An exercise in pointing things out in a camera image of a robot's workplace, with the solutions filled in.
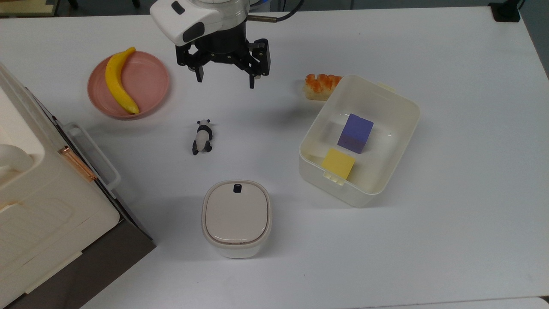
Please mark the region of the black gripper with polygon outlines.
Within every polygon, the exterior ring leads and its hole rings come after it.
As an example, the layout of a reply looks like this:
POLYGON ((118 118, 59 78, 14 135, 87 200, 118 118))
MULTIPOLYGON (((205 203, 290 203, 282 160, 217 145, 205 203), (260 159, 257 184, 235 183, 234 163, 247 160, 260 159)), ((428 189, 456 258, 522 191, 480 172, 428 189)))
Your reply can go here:
POLYGON ((246 27, 202 36, 183 46, 176 47, 177 64, 195 72, 198 82, 204 78, 203 66, 209 62, 232 64, 249 75, 249 88, 255 88, 255 80, 270 73, 271 59, 267 39, 253 42, 247 39, 246 27))

